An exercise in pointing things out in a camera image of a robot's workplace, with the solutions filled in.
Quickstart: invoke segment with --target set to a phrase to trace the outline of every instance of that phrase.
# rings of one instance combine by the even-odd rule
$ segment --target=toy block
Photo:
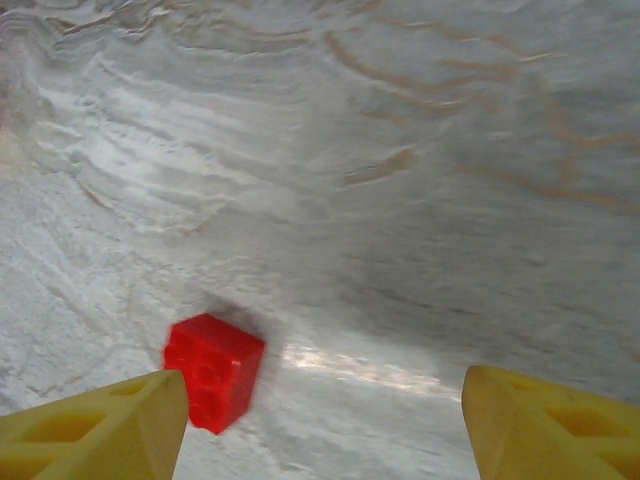
[[[0,417],[0,479],[170,480],[187,415],[164,371]]]
[[[265,342],[201,314],[171,327],[164,368],[180,370],[189,394],[189,418],[216,435],[248,410]]]
[[[472,366],[462,410],[482,480],[640,480],[640,409]]]

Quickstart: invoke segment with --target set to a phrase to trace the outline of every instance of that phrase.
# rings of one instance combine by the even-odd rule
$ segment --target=white marble surface
[[[177,480],[477,479],[486,362],[640,403],[640,7],[4,0],[0,413],[269,352]]]

